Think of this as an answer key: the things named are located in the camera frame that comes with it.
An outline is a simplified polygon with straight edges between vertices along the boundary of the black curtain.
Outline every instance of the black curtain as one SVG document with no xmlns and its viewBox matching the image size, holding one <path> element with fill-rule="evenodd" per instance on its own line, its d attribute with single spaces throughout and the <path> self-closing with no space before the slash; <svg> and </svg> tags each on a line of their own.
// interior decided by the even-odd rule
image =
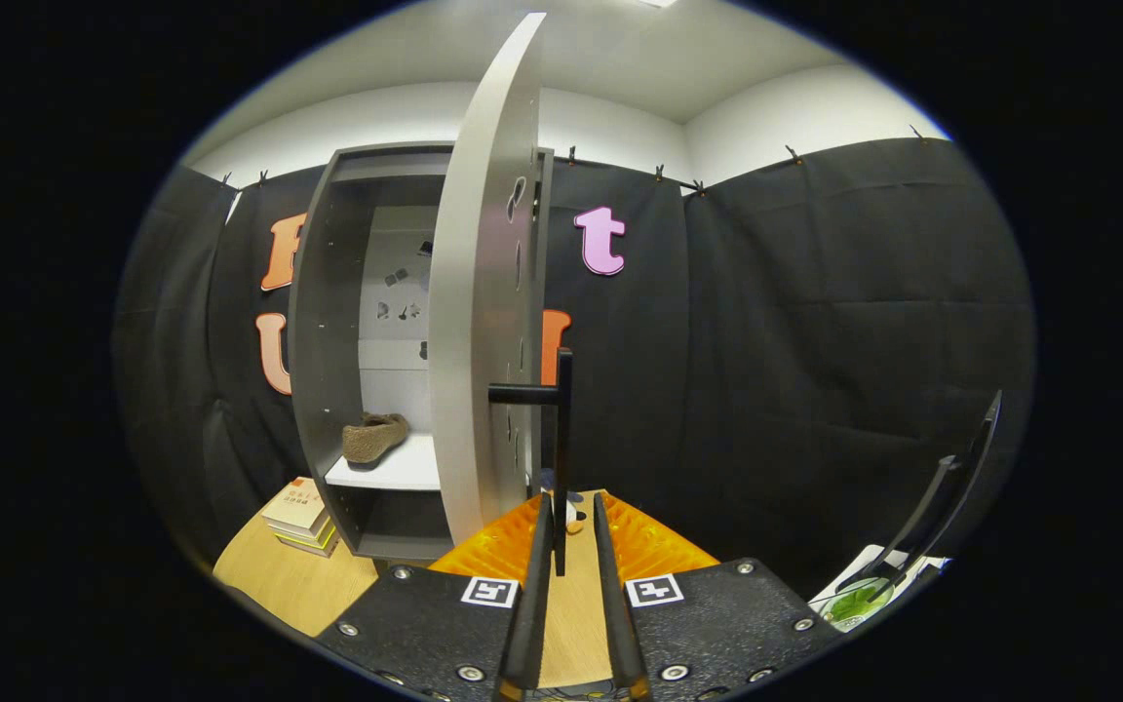
<svg viewBox="0 0 1123 702">
<path fill-rule="evenodd" d="M 219 237 L 210 285 L 207 343 L 218 391 L 207 431 L 207 456 L 214 480 L 206 485 L 219 517 L 219 532 L 236 535 L 282 485 L 307 475 L 307 457 L 292 396 L 272 388 L 263 372 L 259 314 L 289 316 L 292 285 L 263 291 L 272 227 L 307 213 L 325 166 L 268 179 L 240 191 L 240 200 Z M 281 332 L 284 368 L 290 368 L 289 323 Z"/>
<path fill-rule="evenodd" d="M 610 208 L 614 275 L 583 262 L 575 217 Z M 602 164 L 554 161 L 544 306 L 570 314 L 574 490 L 606 489 L 669 522 L 687 505 L 678 474 L 687 354 L 687 248 L 677 183 Z M 545 412 L 548 419 L 554 414 Z M 551 421 L 545 422 L 545 465 Z"/>
<path fill-rule="evenodd" d="M 685 200 L 695 508 L 678 528 L 812 595 L 895 535 L 1002 388 L 984 480 L 937 550 L 950 555 L 1007 474 L 1034 368 L 1020 253 L 961 152 L 855 144 Z"/>
<path fill-rule="evenodd" d="M 227 538 L 212 499 L 221 468 L 206 459 L 214 399 L 207 290 L 236 190 L 175 170 L 144 215 L 116 300 L 115 385 L 144 487 L 184 550 L 212 565 Z"/>
</svg>

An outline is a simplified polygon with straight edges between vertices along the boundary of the cabinet door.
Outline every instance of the cabinet door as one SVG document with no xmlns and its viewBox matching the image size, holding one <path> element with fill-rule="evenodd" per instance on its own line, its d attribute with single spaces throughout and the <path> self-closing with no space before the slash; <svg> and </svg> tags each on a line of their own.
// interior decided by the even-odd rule
<svg viewBox="0 0 1123 702">
<path fill-rule="evenodd" d="M 530 410 L 490 404 L 487 385 L 539 382 L 529 377 L 527 350 L 533 347 L 529 330 L 538 328 L 533 316 L 544 313 L 533 294 L 531 249 L 542 19 L 542 12 L 527 15 L 487 67 L 440 194 L 428 292 L 428 380 L 455 544 L 526 494 Z"/>
</svg>

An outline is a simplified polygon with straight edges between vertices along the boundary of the stack of books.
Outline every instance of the stack of books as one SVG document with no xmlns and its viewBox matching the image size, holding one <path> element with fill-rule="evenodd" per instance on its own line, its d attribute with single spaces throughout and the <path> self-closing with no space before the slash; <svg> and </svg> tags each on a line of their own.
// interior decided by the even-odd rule
<svg viewBox="0 0 1123 702">
<path fill-rule="evenodd" d="M 263 509 L 263 519 L 277 541 L 316 556 L 329 558 L 340 539 L 320 491 L 308 476 L 286 484 Z"/>
</svg>

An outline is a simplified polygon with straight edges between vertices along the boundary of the wooden table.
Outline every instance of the wooden table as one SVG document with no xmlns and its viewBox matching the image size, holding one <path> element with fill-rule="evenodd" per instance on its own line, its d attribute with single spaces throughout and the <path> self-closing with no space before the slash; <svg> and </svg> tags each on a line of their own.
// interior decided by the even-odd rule
<svg viewBox="0 0 1123 702">
<path fill-rule="evenodd" d="M 596 537 L 590 526 L 596 492 L 581 493 L 584 501 L 576 507 L 587 512 L 588 521 L 579 534 L 567 537 L 565 577 L 557 577 L 550 567 L 540 687 L 590 683 L 612 675 Z M 330 558 L 282 545 L 259 511 L 219 555 L 214 577 L 237 587 L 285 624 L 314 637 L 357 600 L 377 574 L 371 558 L 351 555 L 344 544 Z"/>
</svg>

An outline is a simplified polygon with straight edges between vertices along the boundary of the shoe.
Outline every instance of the shoe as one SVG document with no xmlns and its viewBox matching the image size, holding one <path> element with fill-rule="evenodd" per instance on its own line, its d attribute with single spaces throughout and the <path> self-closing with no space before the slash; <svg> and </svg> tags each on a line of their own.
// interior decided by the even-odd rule
<svg viewBox="0 0 1123 702">
<path fill-rule="evenodd" d="M 353 469 L 369 471 L 380 458 L 410 435 L 410 422 L 401 414 L 362 413 L 362 426 L 347 426 L 340 432 L 344 458 Z"/>
</svg>

